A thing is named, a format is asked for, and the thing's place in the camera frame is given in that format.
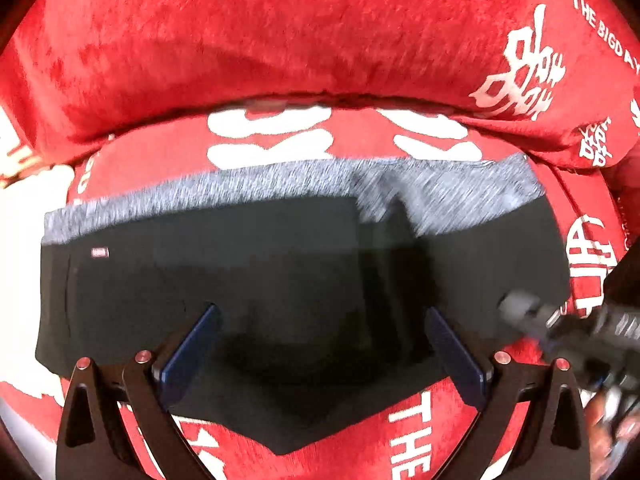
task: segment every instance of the black fabric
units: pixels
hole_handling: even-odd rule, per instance
[[[285,454],[444,377],[425,306],[498,348],[515,337],[497,322],[504,294],[563,304],[568,283],[546,198],[420,238],[400,206],[362,224],[350,198],[182,212],[43,247],[36,357],[65,377],[85,355],[123,362],[213,302],[222,336],[172,412]]]

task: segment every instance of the black garment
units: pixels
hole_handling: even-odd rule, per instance
[[[42,248],[36,357],[128,360],[215,303],[222,338],[175,415],[210,420],[285,454],[444,377],[422,332],[437,304],[494,342],[501,297],[569,295],[546,198],[448,234],[415,237],[401,206],[364,223],[353,198],[195,210]]]

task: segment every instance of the gray waistband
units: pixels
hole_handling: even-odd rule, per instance
[[[307,160],[214,171],[114,198],[68,206],[45,217],[43,245],[63,244],[124,222],[185,210],[301,197],[353,197],[363,222],[379,221],[393,200],[417,235],[441,234],[497,218],[544,195],[522,154],[494,162]]]

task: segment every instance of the red cushion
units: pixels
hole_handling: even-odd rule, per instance
[[[610,0],[38,0],[0,58],[0,105],[47,162],[167,114],[322,94],[453,105],[591,168],[633,143],[639,59]]]

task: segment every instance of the metal bolt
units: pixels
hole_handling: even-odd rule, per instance
[[[76,363],[76,368],[78,368],[78,370],[86,370],[90,365],[91,359],[89,359],[88,357],[81,357]]]
[[[511,356],[507,352],[499,351],[494,355],[494,359],[501,365],[508,365],[511,362]]]
[[[565,372],[569,368],[571,368],[571,365],[569,364],[569,361],[567,361],[564,357],[556,359],[556,366],[558,368],[560,368],[563,372]]]
[[[151,361],[152,354],[149,350],[141,350],[136,354],[136,362],[143,365]]]

